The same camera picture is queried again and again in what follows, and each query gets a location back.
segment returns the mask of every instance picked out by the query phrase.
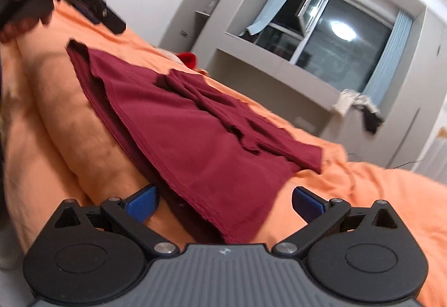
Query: maroon shirt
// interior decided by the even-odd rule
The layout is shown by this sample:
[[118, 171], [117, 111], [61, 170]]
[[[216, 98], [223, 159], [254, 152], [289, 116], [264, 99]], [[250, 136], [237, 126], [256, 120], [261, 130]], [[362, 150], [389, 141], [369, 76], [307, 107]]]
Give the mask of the maroon shirt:
[[225, 242], [249, 242], [294, 173], [320, 172], [321, 148], [297, 142], [201, 75], [159, 74], [75, 41], [68, 53], [92, 106], [141, 172], [151, 179], [155, 168]]

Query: radiator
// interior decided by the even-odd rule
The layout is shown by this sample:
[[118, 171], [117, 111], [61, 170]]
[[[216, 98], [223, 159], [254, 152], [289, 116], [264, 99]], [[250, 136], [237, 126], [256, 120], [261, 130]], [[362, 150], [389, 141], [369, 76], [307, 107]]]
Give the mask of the radiator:
[[447, 138], [436, 138], [414, 171], [447, 184]]

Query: human hand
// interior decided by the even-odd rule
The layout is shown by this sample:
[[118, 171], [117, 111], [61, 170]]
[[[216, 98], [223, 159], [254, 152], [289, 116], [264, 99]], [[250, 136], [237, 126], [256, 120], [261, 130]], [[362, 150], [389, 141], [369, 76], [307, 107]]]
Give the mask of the human hand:
[[18, 23], [8, 23], [0, 31], [0, 42], [7, 43], [10, 40], [31, 31], [39, 22], [48, 25], [51, 22], [51, 14], [42, 18], [25, 18]]

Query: white logo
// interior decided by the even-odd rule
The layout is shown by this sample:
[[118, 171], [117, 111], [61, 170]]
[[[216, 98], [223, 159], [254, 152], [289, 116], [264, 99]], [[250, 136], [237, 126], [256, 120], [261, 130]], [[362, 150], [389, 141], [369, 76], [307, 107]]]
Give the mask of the white logo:
[[219, 250], [219, 253], [221, 253], [223, 255], [227, 255], [228, 253], [231, 253], [231, 252], [232, 252], [232, 250], [228, 249], [227, 247]]

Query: bed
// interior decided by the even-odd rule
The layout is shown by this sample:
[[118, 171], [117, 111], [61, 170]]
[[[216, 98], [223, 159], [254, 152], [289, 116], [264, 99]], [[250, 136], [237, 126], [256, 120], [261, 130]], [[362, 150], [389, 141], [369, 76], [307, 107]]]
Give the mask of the bed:
[[[82, 205], [99, 204], [109, 197], [126, 198], [148, 183], [84, 95], [65, 49], [70, 38], [159, 73], [170, 69], [193, 72], [176, 56], [152, 47], [131, 30], [114, 36], [64, 3], [57, 4], [49, 28], [38, 27], [2, 46], [4, 192], [24, 251], [62, 200], [75, 198]], [[386, 199], [429, 261], [429, 275], [419, 301], [430, 307], [447, 305], [443, 292], [447, 285], [444, 185], [399, 169], [348, 162], [342, 146], [296, 129], [253, 100], [205, 79], [286, 129], [296, 140], [323, 149], [322, 173], [304, 170], [286, 182], [252, 242], [272, 247], [305, 225], [291, 206], [291, 193], [297, 185], [326, 199], [343, 198], [353, 206], [369, 207], [377, 199]], [[146, 224], [179, 246], [194, 241], [163, 199]]]

